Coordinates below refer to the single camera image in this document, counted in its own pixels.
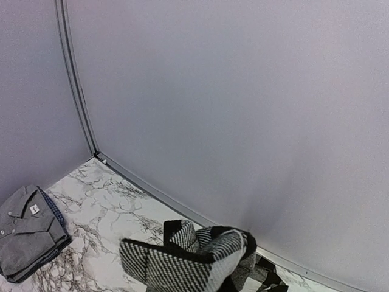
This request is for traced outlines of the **black white plaid shirt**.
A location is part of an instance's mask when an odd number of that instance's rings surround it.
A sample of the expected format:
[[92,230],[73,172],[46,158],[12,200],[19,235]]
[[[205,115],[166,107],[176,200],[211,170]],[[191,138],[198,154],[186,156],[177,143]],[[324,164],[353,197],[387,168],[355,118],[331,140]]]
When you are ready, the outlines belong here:
[[195,229],[192,221],[171,220],[164,222],[162,245],[124,238],[119,254],[124,272],[147,291],[242,291],[249,278],[258,291],[287,291],[256,248],[253,235],[238,228]]

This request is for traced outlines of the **folded blue checked shirt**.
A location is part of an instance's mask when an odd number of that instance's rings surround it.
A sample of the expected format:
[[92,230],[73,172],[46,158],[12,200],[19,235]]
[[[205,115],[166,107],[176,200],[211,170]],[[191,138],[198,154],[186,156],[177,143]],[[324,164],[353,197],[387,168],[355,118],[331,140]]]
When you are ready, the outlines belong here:
[[70,245],[72,242],[72,237],[70,236],[70,234],[67,231],[66,220],[65,220],[63,214],[61,213],[61,211],[59,210],[59,208],[57,207],[57,205],[54,203],[54,201],[51,199],[51,197],[46,192],[44,192],[42,189],[39,189],[39,190],[42,193],[43,198],[45,199],[47,205],[49,206],[50,210],[53,212],[55,218],[57,219],[57,221],[61,225],[61,227],[66,235],[64,242],[57,244],[55,249],[51,253],[49,253],[48,255],[46,255],[45,257],[42,258],[42,260],[40,261],[40,265],[43,266],[43,265],[51,262],[53,259],[55,259],[62,252],[62,250],[65,247]]

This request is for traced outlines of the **folded grey shirt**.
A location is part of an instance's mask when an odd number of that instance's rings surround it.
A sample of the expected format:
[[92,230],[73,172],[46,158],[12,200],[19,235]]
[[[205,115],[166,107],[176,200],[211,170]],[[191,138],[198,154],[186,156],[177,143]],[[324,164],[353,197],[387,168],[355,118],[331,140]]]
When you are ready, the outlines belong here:
[[23,186],[1,205],[1,275],[10,283],[25,281],[65,240],[39,189]]

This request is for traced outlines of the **left wall metal profile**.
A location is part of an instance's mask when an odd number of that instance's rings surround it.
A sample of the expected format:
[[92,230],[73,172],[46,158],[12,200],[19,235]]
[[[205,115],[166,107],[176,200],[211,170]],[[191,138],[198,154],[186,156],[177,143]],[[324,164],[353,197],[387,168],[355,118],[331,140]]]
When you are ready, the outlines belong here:
[[99,155],[100,150],[98,148],[94,131],[92,129],[91,121],[86,106],[86,101],[84,98],[84,92],[77,69],[75,52],[72,44],[67,1],[55,0],[54,4],[57,17],[58,31],[61,41],[61,48],[63,51],[63,58],[66,67],[67,77],[71,86],[72,98],[82,127],[84,138],[88,145],[88,150],[92,157],[96,157]]

